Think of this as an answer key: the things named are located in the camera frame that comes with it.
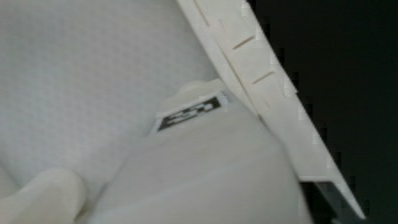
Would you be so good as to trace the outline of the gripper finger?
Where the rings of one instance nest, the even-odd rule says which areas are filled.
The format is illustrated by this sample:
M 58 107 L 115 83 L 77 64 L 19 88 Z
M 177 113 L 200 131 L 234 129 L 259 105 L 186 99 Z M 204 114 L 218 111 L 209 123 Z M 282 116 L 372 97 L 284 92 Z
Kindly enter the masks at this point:
M 300 183 L 312 224 L 363 224 L 330 182 Z

